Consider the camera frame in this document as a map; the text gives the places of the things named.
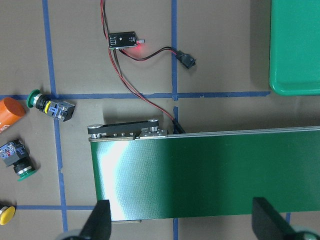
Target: orange container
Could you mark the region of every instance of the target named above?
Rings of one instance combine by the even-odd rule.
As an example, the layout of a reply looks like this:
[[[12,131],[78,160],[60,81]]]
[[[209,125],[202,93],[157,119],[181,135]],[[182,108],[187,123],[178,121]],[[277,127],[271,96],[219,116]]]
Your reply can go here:
[[[9,128],[26,114],[25,109],[15,99],[5,97],[0,101],[0,133]]]

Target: green plastic bin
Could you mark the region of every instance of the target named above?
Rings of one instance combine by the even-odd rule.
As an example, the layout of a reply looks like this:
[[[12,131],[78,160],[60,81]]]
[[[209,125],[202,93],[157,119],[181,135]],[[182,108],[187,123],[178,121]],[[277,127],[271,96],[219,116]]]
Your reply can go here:
[[[284,96],[320,94],[320,0],[272,0],[270,86]]]

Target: green belt surface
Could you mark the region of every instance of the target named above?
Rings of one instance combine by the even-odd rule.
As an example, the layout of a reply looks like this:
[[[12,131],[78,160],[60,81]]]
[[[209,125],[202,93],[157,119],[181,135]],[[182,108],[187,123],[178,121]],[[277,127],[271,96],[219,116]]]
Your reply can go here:
[[[320,131],[91,142],[113,221],[320,210]]]

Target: sensor module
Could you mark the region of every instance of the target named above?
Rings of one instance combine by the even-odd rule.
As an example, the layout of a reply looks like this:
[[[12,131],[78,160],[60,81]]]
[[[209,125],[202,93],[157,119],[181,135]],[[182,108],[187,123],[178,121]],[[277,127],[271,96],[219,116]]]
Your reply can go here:
[[[144,40],[138,40],[134,31],[109,33],[108,38],[109,48],[112,50],[133,48],[145,42]]]

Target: black mounting clamp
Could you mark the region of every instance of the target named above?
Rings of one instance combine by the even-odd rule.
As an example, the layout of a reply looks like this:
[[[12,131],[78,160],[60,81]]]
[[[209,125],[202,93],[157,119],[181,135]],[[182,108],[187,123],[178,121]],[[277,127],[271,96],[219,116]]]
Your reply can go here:
[[[159,128],[158,119],[147,121],[132,121],[114,124],[93,124],[87,127],[88,134],[91,135],[89,141],[100,140],[135,140],[143,138],[166,137],[168,131]]]

